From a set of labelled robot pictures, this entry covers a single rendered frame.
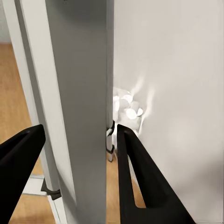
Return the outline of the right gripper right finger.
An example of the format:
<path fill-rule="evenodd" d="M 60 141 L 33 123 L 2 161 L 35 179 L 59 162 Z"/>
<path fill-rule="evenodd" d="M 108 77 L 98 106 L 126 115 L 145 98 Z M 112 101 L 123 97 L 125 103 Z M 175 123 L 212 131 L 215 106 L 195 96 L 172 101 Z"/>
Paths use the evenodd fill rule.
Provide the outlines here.
<path fill-rule="evenodd" d="M 128 155 L 146 208 L 135 205 Z M 120 224 L 196 224 L 131 128 L 117 125 Z"/>

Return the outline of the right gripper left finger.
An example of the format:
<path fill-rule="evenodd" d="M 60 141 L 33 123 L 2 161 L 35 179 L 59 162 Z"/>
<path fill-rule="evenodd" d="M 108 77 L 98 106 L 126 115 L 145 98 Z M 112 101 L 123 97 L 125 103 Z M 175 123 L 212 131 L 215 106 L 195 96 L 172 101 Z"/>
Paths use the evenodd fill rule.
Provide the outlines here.
<path fill-rule="evenodd" d="M 0 144 L 0 224 L 8 224 L 45 142 L 40 124 Z"/>

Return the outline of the camera tripod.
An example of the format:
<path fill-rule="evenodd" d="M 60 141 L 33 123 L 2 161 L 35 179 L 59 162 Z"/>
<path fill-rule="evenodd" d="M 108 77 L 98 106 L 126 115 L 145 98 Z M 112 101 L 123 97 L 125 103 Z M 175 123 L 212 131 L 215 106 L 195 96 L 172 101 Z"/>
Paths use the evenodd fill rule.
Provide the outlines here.
<path fill-rule="evenodd" d="M 56 224 L 106 224 L 112 163 L 114 0 L 1 0 L 32 126 L 43 124 L 43 175 Z"/>

